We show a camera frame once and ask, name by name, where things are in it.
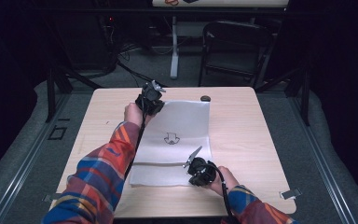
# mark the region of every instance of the shirt sleeve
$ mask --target shirt sleeve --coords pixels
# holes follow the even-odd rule
[[[262,203],[243,185],[231,190],[228,201],[231,211],[241,224],[298,223],[268,203]]]
[[[124,186],[124,174],[135,156],[139,127],[121,123],[109,143],[77,165],[66,190],[42,223],[112,223]]]

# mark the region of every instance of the white poster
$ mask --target white poster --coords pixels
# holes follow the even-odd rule
[[[190,186],[183,164],[198,147],[197,157],[212,161],[209,102],[168,101],[148,123],[131,168],[130,184]]]

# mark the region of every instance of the hand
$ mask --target hand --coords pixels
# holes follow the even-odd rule
[[[145,126],[154,116],[146,116]],[[124,110],[124,120],[142,126],[143,113],[136,103],[129,103]]]
[[[227,194],[236,186],[238,186],[240,183],[238,180],[234,177],[234,174],[231,173],[231,171],[228,170],[227,167],[219,166],[219,171],[222,173],[223,178],[225,178],[226,181],[226,187],[227,187]],[[223,190],[222,190],[222,180],[220,179],[220,175],[216,171],[216,179],[214,182],[206,186],[207,189],[211,189],[220,196],[223,196]]]

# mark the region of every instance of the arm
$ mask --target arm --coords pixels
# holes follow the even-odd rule
[[[231,211],[242,224],[244,223],[297,223],[285,213],[262,203],[244,185],[238,185],[228,194]]]
[[[109,143],[84,157],[66,190],[46,214],[43,223],[112,223],[124,186],[124,174],[135,156],[142,112],[135,104],[126,106],[124,122]]]
[[[228,168],[220,166],[219,170],[226,181],[231,211],[241,224],[297,223],[278,209],[267,203],[262,203],[244,185],[239,184]],[[219,175],[208,188],[221,196],[223,195]]]

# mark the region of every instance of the black chair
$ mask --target black chair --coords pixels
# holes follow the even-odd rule
[[[269,47],[271,32],[262,26],[235,22],[213,21],[203,29],[203,46],[199,86],[203,73],[214,70],[241,76],[255,87]]]

